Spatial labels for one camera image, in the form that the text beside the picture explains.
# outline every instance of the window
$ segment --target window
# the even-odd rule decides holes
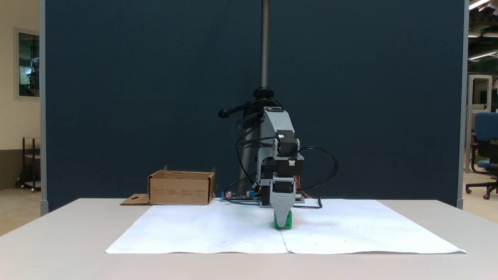
[[[40,98],[40,36],[14,29],[14,91],[16,99]]]

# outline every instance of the red wire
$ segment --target red wire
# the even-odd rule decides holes
[[[296,180],[296,189],[301,189],[301,182],[299,182],[299,177],[297,175],[294,175],[294,180]],[[304,191],[301,191],[307,198],[312,198],[311,196],[307,195]]]

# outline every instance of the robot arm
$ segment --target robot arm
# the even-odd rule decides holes
[[[301,175],[304,157],[297,152],[299,139],[289,114],[280,107],[265,107],[260,127],[261,142],[269,144],[257,153],[256,182],[261,186],[260,206],[272,207],[279,227],[284,227],[289,211],[296,202],[296,181]]]

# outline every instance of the blue chair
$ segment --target blue chair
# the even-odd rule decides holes
[[[476,137],[477,143],[472,144],[472,170],[479,174],[498,175],[498,113],[478,113],[476,114]],[[478,167],[484,168],[487,172],[479,172],[474,169],[475,154],[487,157],[489,160],[481,160]],[[496,182],[466,184],[465,191],[471,193],[471,187],[486,187],[484,199],[489,199],[492,191],[497,190]]]

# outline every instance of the white sheet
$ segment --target white sheet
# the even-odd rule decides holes
[[[465,252],[378,201],[323,199],[322,204],[322,209],[292,209],[292,229],[282,230],[290,253]]]
[[[106,253],[286,253],[273,209],[212,201],[154,205]]]
[[[291,230],[276,230],[268,208],[218,200],[207,206],[155,205],[106,253],[465,252],[375,200],[322,203],[322,209],[293,208]]]

